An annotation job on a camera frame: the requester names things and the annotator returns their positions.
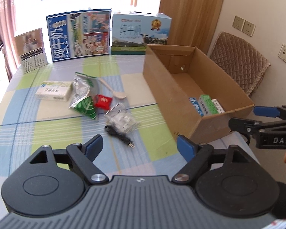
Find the pink curtain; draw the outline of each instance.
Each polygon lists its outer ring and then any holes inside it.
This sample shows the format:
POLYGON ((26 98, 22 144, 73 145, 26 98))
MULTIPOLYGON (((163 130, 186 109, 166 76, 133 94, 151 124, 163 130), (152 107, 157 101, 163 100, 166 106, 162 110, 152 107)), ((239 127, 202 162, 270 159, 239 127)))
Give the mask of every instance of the pink curtain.
POLYGON ((9 80, 19 67, 14 43, 15 31, 14 0, 0 0, 0 40, 4 45, 5 68, 9 80))

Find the cable connector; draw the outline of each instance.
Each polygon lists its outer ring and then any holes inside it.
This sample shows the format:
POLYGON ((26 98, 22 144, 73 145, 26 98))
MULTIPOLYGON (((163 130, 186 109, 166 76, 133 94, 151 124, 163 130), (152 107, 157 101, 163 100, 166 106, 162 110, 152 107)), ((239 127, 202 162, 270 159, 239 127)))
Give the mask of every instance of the cable connector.
POLYGON ((122 141, 124 144, 126 144, 127 146, 129 146, 129 147, 131 147, 131 148, 134 148, 134 143, 133 143, 133 141, 131 141, 130 138, 128 138, 125 133, 117 132, 117 131, 115 130, 115 128, 114 128, 113 126, 110 126, 110 125, 105 126, 105 131, 106 131, 110 136, 116 137, 116 138, 118 138, 119 140, 121 140, 121 141, 122 141))

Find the gray ribbed surface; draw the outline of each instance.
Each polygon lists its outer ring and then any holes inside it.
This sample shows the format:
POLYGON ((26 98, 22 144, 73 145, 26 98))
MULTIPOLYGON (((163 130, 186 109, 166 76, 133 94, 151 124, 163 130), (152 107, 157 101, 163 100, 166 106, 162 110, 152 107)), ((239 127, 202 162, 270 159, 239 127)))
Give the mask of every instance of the gray ribbed surface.
POLYGON ((84 200, 60 215, 10 214, 0 229, 261 229, 275 220, 270 214, 227 218, 200 204, 189 187, 174 185, 164 176, 142 177, 141 183, 139 178, 115 176, 107 185, 93 186, 84 200))

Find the brown quilted chair back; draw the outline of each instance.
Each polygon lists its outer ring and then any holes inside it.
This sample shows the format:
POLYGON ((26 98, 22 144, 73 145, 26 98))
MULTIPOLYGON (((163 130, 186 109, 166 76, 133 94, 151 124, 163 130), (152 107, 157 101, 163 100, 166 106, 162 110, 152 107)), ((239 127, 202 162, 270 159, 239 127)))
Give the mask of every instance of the brown quilted chair back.
POLYGON ((247 95, 256 90, 270 66, 251 44, 226 32, 219 33, 210 59, 229 74, 247 95))

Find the checkered tablecloth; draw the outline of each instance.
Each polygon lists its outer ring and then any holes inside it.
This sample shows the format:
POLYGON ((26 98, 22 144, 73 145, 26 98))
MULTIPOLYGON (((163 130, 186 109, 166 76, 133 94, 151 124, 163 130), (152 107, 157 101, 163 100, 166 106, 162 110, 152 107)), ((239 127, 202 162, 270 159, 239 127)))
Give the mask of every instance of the checkered tablecloth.
MULTIPOLYGON (((48 64, 25 75, 21 68, 17 70, 0 104, 0 189, 4 180, 41 145, 60 149, 74 142, 84 143, 96 134, 103 136, 104 148, 94 163, 109 178, 115 174, 171 178, 178 172, 186 161, 178 153, 144 80, 143 62, 144 56, 101 56, 48 64), (126 92, 123 104, 140 122, 139 128, 129 134, 136 145, 134 149, 106 135, 102 111, 95 122, 69 109, 68 102, 35 98, 42 81, 71 81, 76 71, 102 77, 114 90, 126 92)), ((100 92, 112 96, 101 84, 100 92)), ((112 106, 118 102, 114 99, 112 106)), ((212 142, 215 148, 222 149, 230 144, 238 144, 253 156, 238 133, 212 142)), ((0 219, 6 214, 0 193, 0 219)))

